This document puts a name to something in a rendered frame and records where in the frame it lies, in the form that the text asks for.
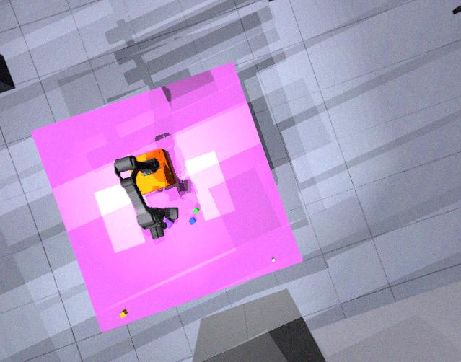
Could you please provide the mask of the purple cube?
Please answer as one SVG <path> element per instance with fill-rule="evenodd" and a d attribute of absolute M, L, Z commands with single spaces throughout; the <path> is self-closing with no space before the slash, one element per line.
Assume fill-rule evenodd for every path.
<path fill-rule="evenodd" d="M 174 224 L 174 221 L 170 218 L 168 218 L 165 222 L 167 222 L 167 228 L 171 228 Z"/>

